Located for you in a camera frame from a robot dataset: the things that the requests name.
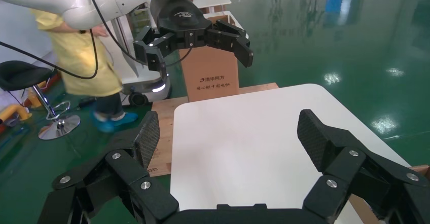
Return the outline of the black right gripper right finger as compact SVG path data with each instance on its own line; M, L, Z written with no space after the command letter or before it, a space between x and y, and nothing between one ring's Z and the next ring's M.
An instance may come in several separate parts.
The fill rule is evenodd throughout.
M386 223L429 223L429 180L365 147L348 130L300 111L297 136L321 173L303 209L334 223L351 195Z

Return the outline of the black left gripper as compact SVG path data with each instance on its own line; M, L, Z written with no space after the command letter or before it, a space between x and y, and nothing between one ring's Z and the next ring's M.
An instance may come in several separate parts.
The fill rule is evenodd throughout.
M244 67L252 66L246 31L222 20L212 24L191 0L151 0L150 11L159 32L145 26L133 42L136 59L150 71L166 71L165 57L174 48L206 45L233 53Z

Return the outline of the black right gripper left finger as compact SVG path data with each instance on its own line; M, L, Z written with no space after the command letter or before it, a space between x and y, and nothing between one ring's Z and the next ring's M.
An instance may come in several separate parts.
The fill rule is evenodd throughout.
M57 176L38 223L90 223L105 203L117 197L138 223L166 222L179 204L148 173L159 139L158 115L150 111L104 152Z

